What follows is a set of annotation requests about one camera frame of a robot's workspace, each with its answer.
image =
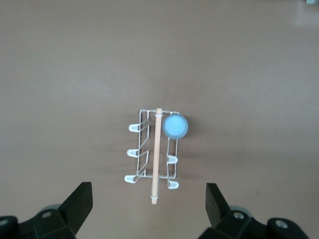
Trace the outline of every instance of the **metal screw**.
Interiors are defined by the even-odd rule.
[[[0,227],[4,226],[5,224],[7,224],[9,221],[7,219],[3,219],[0,221]]]
[[[240,212],[235,212],[234,217],[237,219],[244,219],[245,218],[244,215]]]
[[[52,214],[50,212],[46,212],[42,214],[42,218],[48,218],[50,217]]]
[[[279,228],[283,228],[283,229],[288,228],[287,223],[285,223],[284,221],[276,220],[275,223],[276,223],[276,226],[278,226]]]

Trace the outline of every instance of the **white plastic foot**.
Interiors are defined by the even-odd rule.
[[[179,187],[179,183],[176,181],[168,182],[168,189],[177,189]]]
[[[177,162],[178,162],[177,157],[168,155],[168,164],[176,164]]]
[[[140,127],[139,123],[130,124],[129,125],[129,131],[130,132],[139,133],[140,132],[139,127]]]
[[[129,157],[138,158],[139,157],[139,150],[138,149],[129,149],[127,151]]]
[[[136,183],[136,181],[134,181],[135,175],[126,175],[124,177],[125,182],[127,183]]]

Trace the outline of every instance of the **wooden dowel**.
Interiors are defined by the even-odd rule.
[[[158,202],[158,183],[159,183],[159,160],[160,160],[160,129],[162,109],[156,109],[155,120],[155,140],[154,140],[154,160],[153,160],[153,181],[152,181],[152,204]]]

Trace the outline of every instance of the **wire rack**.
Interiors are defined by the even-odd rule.
[[[146,148],[146,146],[147,142],[150,140],[150,130],[152,128],[151,118],[155,117],[155,114],[156,110],[140,110],[140,122],[129,125],[130,132],[139,134],[139,147],[127,151],[129,157],[137,158],[137,169],[135,174],[126,175],[124,177],[124,180],[128,183],[136,183],[140,178],[153,178],[151,170],[147,170],[147,166],[150,164],[149,154],[151,149]],[[163,117],[165,117],[165,115],[179,115],[180,113],[176,111],[162,111],[162,114]],[[167,187],[169,189],[177,189],[179,187],[179,183],[173,181],[173,179],[176,178],[176,165],[178,162],[177,147],[178,139],[167,137],[166,172],[160,174],[159,179],[166,179]]]

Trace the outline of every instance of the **blue cup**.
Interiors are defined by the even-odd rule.
[[[165,118],[163,122],[163,131],[169,138],[181,139],[188,131],[187,120],[181,115],[172,114]]]

